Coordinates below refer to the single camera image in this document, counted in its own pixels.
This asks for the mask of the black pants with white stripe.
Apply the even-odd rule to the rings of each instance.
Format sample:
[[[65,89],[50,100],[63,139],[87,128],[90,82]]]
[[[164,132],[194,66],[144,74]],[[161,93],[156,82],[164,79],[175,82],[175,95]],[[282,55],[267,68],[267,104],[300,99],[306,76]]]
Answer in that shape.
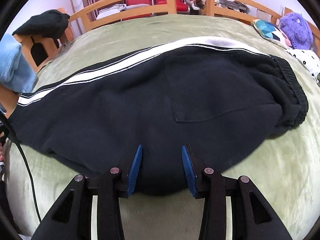
[[[299,126],[307,97],[281,57],[231,38],[191,37],[85,67],[22,94],[22,144],[97,176],[143,150],[138,192],[187,187],[182,146],[218,172]]]

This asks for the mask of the green bed blanket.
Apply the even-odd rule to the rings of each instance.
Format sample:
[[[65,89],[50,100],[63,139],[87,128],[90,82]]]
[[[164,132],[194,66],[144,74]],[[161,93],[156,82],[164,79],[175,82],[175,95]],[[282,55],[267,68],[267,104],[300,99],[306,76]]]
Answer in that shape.
[[[247,24],[228,18],[164,15],[106,25],[76,38],[42,68],[38,87],[89,65],[125,53],[194,36],[221,36],[284,58],[308,98],[305,121],[281,137],[268,139],[225,172],[246,175],[262,192],[293,239],[303,239],[319,218],[319,87],[284,48],[263,39]],[[11,142],[5,146],[9,205],[16,224],[30,237],[76,172],[57,160],[24,147],[25,158]],[[203,200],[188,190],[166,197],[134,194],[120,200],[126,239],[197,239]]]

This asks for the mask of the wooden chair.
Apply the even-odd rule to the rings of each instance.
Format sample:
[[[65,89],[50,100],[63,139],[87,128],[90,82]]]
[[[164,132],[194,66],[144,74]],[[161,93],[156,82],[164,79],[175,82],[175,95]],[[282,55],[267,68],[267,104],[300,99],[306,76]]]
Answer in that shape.
[[[68,25],[57,42],[42,35],[18,35],[13,37],[22,47],[22,54],[35,73],[39,72],[69,42],[74,40],[72,26]],[[14,111],[19,94],[1,85],[1,109],[8,118]]]

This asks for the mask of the light blue fleece garment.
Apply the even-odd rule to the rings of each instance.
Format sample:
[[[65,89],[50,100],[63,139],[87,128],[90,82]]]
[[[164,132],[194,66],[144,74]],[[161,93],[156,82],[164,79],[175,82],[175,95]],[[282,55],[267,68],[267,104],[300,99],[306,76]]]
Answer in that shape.
[[[17,93],[31,93],[37,76],[22,54],[22,45],[11,35],[1,39],[1,85]]]

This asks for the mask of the white dotted cloth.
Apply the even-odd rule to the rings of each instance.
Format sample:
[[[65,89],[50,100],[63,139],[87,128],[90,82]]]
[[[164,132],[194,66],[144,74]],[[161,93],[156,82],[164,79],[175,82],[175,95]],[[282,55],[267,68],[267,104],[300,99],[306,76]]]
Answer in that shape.
[[[317,54],[305,49],[288,49],[287,52],[302,64],[319,86],[320,60]]]

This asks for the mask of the teal geometric pillow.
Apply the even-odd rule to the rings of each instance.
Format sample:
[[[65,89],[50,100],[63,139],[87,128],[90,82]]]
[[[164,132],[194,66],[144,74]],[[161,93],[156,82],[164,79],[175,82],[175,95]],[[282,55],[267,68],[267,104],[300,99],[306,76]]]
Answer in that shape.
[[[260,19],[252,21],[251,25],[260,34],[262,38],[284,49],[292,49],[292,44],[289,38],[276,25]]]

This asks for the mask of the purple plush toy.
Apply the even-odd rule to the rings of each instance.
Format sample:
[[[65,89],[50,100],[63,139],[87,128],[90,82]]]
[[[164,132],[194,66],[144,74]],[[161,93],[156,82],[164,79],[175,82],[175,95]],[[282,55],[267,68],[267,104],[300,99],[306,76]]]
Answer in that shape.
[[[287,35],[293,49],[309,50],[311,48],[313,34],[308,22],[301,14],[291,12],[279,21],[279,28]]]

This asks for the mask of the black garment on chair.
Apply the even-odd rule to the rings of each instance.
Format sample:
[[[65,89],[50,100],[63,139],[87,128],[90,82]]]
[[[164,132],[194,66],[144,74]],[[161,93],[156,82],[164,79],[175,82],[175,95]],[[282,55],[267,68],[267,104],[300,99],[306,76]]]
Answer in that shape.
[[[32,16],[17,28],[13,35],[41,35],[46,38],[60,38],[69,25],[70,16],[58,10],[48,10]]]

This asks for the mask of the red chair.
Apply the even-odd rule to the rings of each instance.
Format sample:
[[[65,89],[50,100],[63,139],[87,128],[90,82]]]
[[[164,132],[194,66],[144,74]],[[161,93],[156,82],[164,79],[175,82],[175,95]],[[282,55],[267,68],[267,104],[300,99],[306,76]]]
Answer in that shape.
[[[133,9],[134,5],[143,7],[148,5],[160,5],[166,3],[167,0],[125,0],[127,9]],[[189,6],[184,3],[183,0],[176,0],[176,9],[178,13],[188,13],[190,11]]]

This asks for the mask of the wooden bed frame rail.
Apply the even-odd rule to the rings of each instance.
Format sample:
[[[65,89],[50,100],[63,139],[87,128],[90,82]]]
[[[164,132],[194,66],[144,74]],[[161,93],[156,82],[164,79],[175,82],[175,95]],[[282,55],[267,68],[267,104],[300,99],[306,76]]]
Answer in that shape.
[[[157,5],[149,5],[146,7],[139,7],[134,9],[129,9],[126,11],[122,11],[110,16],[103,17],[99,20],[91,21],[89,19],[88,14],[94,10],[97,10],[99,8],[105,7],[107,5],[111,5],[113,3],[117,3],[119,1],[123,0],[100,0],[98,2],[95,2],[78,12],[72,14],[69,18],[69,23],[72,23],[73,21],[80,19],[82,22],[82,25],[84,26],[85,32],[88,32],[92,29],[98,28],[100,26],[116,22],[118,20],[123,20],[125,18],[130,18],[133,16],[139,16],[139,15],[145,15],[145,14],[151,14],[151,13],[168,13],[168,14],[177,14],[177,2],[176,0],[165,0],[163,4],[157,4]],[[255,9],[258,9],[264,13],[267,13],[271,15],[271,22],[273,24],[276,24],[279,22],[281,15],[277,12],[269,9],[268,7],[257,3],[253,0],[234,0],[236,2],[242,2],[245,5],[250,5],[254,7]],[[221,8],[217,5],[215,5],[215,0],[206,0],[204,5],[204,14],[206,16],[228,16],[236,20],[241,20],[245,22],[252,22],[256,18],[242,12],[238,12],[231,9]]]

